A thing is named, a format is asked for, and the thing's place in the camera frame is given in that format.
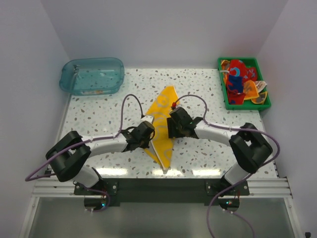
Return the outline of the yellow grey patterned towel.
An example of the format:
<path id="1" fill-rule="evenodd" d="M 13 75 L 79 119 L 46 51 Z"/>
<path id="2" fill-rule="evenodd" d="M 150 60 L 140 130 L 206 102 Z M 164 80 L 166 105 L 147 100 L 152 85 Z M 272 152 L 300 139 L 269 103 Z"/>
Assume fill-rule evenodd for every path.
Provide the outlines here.
<path id="1" fill-rule="evenodd" d="M 154 118 L 155 136 L 150 141 L 150 147 L 145 149 L 164 172 L 170 168 L 174 140 L 168 137 L 167 118 L 171 106 L 178 99 L 174 86 L 166 86 L 151 104 L 146 115 Z"/>

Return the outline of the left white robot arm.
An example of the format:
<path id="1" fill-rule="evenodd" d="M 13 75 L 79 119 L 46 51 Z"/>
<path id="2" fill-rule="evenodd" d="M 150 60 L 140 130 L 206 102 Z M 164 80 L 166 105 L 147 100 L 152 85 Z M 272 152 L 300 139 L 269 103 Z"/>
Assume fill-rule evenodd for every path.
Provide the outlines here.
<path id="1" fill-rule="evenodd" d="M 122 130 L 117 137 L 84 137 L 71 131 L 47 154 L 46 159 L 60 182 L 75 181 L 91 194 L 102 191 L 103 182 L 96 169 L 85 168 L 87 159 L 106 153 L 124 153 L 137 148 L 149 148 L 155 135 L 154 126 L 143 121 L 137 127 Z"/>

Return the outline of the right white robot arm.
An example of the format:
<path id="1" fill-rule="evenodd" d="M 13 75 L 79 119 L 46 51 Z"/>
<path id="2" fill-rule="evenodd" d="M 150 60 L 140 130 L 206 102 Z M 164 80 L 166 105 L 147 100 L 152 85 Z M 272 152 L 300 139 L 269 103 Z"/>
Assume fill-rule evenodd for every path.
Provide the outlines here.
<path id="1" fill-rule="evenodd" d="M 191 118 L 182 107 L 175 108 L 166 119 L 169 138 L 207 139 L 231 147 L 236 163 L 222 176 L 217 185 L 225 194 L 233 194 L 238 182 L 254 174 L 269 158 L 273 149 L 251 123 L 229 128 L 208 125 L 202 117 Z"/>

